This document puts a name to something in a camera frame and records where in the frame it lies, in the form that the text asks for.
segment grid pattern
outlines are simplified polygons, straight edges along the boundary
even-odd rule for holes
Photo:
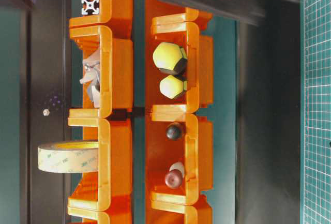
[[[331,0],[304,0],[304,224],[331,224]]]

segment teal background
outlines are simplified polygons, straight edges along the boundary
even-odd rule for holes
[[[214,17],[204,34],[214,37],[214,104],[200,109],[214,123],[214,189],[204,192],[214,223],[235,223],[236,23]]]
[[[0,8],[0,219],[20,221],[20,12]]]
[[[134,106],[145,106],[145,1],[134,0]],[[133,221],[145,223],[145,118],[133,121]]]
[[[81,16],[81,0],[71,0],[71,17]],[[71,104],[73,107],[81,108],[82,107],[82,85],[79,80],[82,78],[83,74],[83,65],[82,65],[82,51],[78,49],[74,41],[71,41]],[[71,128],[71,138],[73,140],[81,140],[83,138],[82,128],[81,127],[72,127]],[[71,192],[74,191],[82,174],[72,174],[71,175]],[[72,222],[81,221],[81,218],[72,216]]]

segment orange storage bin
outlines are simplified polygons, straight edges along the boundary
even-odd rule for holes
[[[93,224],[131,224],[132,223],[131,197],[113,199],[111,207],[105,212],[91,211],[69,207],[68,214],[82,218],[83,223]]]
[[[152,201],[195,204],[202,190],[213,187],[213,124],[194,114],[151,113],[146,116],[146,192]],[[179,140],[169,140],[166,128],[172,122],[185,127]],[[169,188],[164,176],[181,159],[185,177],[178,189]]]
[[[113,38],[106,26],[89,26],[70,30],[70,38],[88,58],[100,47],[100,108],[94,108],[83,85],[83,109],[71,109],[70,116],[108,117],[113,109],[132,110],[133,45],[128,39]]]
[[[99,0],[100,14],[70,19],[70,28],[104,24],[117,38],[130,38],[133,0]]]
[[[167,75],[153,62],[153,52],[161,42],[172,42],[183,47],[188,62],[185,77],[186,93],[169,99],[159,89],[160,81]],[[193,22],[152,26],[152,35],[146,43],[146,108],[155,113],[194,113],[214,100],[213,38],[200,35]]]
[[[153,18],[153,25],[178,23],[183,21],[193,21],[200,29],[205,30],[208,22],[212,19],[213,15],[208,12],[200,11],[192,8],[184,8],[176,5],[161,3],[160,8],[163,10],[158,17]]]
[[[212,224],[213,209],[201,195],[193,206],[147,201],[147,224]]]
[[[69,117],[68,123],[83,127],[84,140],[99,142],[99,171],[83,174],[68,207],[105,211],[113,199],[132,192],[131,122]]]

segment yellow ball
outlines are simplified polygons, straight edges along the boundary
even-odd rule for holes
[[[175,99],[187,91],[187,81],[181,76],[169,75],[160,82],[160,91],[166,97]]]
[[[163,73],[177,75],[187,66],[187,56],[184,48],[168,42],[162,42],[153,53],[156,67]]]

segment tape roll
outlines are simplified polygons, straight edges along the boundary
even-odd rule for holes
[[[38,168],[54,173],[98,171],[98,142],[80,141],[40,145]]]

